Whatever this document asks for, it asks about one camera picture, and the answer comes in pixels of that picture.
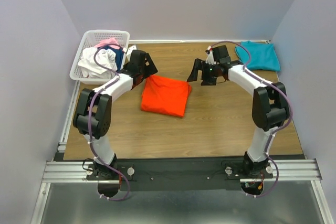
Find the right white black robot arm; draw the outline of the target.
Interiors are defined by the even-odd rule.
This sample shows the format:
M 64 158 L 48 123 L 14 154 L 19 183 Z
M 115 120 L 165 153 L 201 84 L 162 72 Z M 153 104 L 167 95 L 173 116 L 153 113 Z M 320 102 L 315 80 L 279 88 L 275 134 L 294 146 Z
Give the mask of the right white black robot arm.
M 207 58 L 194 60 L 187 81 L 201 78 L 203 86 L 214 86 L 217 78 L 234 82 L 253 98 L 252 119 L 256 126 L 252 143 L 245 152 L 241 165 L 242 173 L 255 177 L 266 169 L 269 149 L 276 133 L 290 119 L 290 107 L 283 83 L 273 83 L 251 72 L 240 60 L 232 60 L 225 45 L 206 49 Z

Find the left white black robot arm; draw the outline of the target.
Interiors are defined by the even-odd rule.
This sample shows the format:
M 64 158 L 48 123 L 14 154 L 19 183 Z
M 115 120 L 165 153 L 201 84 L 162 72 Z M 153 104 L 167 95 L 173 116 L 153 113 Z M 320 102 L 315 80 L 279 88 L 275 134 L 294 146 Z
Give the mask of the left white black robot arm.
M 73 126 L 82 134 L 93 158 L 91 164 L 83 167 L 87 176 L 113 180 L 116 177 L 132 179 L 134 168 L 118 170 L 117 156 L 107 137 L 111 125 L 112 105 L 119 97 L 141 84 L 146 78 L 158 72 L 150 54 L 142 50 L 131 52 L 130 60 L 107 83 L 95 89 L 83 89 L 78 98 Z

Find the teal t shirt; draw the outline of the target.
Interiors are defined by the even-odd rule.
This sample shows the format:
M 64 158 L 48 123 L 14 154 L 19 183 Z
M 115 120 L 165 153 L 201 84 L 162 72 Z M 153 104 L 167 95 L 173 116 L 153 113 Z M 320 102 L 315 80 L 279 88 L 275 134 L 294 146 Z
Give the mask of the teal t shirt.
M 249 70 L 280 71 L 280 63 L 273 44 L 242 41 L 241 45 L 250 53 Z

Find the orange t shirt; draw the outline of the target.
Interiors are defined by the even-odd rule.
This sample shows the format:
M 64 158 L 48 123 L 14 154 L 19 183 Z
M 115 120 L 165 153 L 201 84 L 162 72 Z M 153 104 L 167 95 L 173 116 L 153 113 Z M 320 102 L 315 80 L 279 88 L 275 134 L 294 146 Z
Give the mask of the orange t shirt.
M 145 82 L 140 109 L 182 118 L 191 92 L 188 82 L 153 75 Z

